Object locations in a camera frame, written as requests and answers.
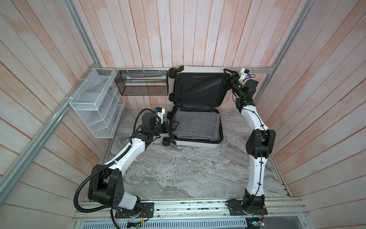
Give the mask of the white and black suitcase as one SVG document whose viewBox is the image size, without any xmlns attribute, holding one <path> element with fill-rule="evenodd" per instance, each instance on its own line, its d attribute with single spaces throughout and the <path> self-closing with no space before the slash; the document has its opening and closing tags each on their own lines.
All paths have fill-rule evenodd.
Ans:
<svg viewBox="0 0 366 229">
<path fill-rule="evenodd" d="M 222 104 L 228 88 L 225 85 L 223 67 L 180 66 L 170 68 L 168 77 L 174 80 L 173 91 L 169 100 L 173 102 L 172 111 L 167 113 L 167 121 L 173 120 L 177 111 L 216 112 Z M 220 117 L 220 139 L 217 141 L 177 138 L 168 134 L 163 138 L 163 145 L 216 148 L 222 142 L 223 128 Z"/>
</svg>

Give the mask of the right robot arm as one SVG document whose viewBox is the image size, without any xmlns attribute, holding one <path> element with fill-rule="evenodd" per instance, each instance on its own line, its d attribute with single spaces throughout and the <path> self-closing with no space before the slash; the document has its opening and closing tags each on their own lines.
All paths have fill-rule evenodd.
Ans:
<svg viewBox="0 0 366 229">
<path fill-rule="evenodd" d="M 257 112 L 253 101 L 258 82 L 248 69 L 243 68 L 239 73 L 224 69 L 225 85 L 235 95 L 235 105 L 246 119 L 252 130 L 246 142 L 246 152 L 250 159 L 250 172 L 247 188 L 243 197 L 242 208 L 246 214 L 264 213 L 264 176 L 267 159 L 272 153 L 276 132 L 269 129 Z"/>
</svg>

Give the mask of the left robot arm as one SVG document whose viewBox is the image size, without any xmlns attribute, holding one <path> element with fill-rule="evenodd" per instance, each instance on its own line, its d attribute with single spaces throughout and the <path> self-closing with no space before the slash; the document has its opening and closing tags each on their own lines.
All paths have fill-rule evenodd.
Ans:
<svg viewBox="0 0 366 229">
<path fill-rule="evenodd" d="M 161 134 L 173 132 L 179 126 L 178 121 L 164 121 L 165 110 L 157 107 L 143 109 L 137 115 L 129 142 L 113 159 L 104 165 L 96 165 L 86 179 L 89 183 L 88 199 L 102 204 L 101 207 L 86 209 L 95 212 L 105 208 L 124 211 L 129 217 L 141 215 L 140 197 L 124 189 L 123 175 L 134 160 Z"/>
</svg>

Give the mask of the grey towel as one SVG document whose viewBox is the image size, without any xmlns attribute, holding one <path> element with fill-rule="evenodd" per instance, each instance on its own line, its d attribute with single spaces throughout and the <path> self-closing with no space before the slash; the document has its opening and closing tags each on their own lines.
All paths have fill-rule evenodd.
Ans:
<svg viewBox="0 0 366 229">
<path fill-rule="evenodd" d="M 177 138 L 217 141 L 220 139 L 220 115 L 216 112 L 177 111 L 173 121 Z"/>
</svg>

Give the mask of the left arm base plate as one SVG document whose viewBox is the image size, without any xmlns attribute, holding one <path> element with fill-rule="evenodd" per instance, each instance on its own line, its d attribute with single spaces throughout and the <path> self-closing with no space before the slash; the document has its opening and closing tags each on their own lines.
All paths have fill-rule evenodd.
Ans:
<svg viewBox="0 0 366 229">
<path fill-rule="evenodd" d="M 154 203 L 153 202 L 138 202 L 132 210 L 122 209 L 115 214 L 117 219 L 149 219 L 153 217 Z"/>
</svg>

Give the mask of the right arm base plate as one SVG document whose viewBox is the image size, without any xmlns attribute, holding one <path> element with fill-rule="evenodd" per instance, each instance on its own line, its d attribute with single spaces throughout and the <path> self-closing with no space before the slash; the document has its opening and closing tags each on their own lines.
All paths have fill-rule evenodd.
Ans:
<svg viewBox="0 0 366 229">
<path fill-rule="evenodd" d="M 264 205 L 264 201 L 255 198 L 254 201 L 250 200 L 237 200 L 230 199 L 225 202 L 229 208 L 231 216 L 242 216 L 242 215 L 267 215 L 268 211 Z"/>
</svg>

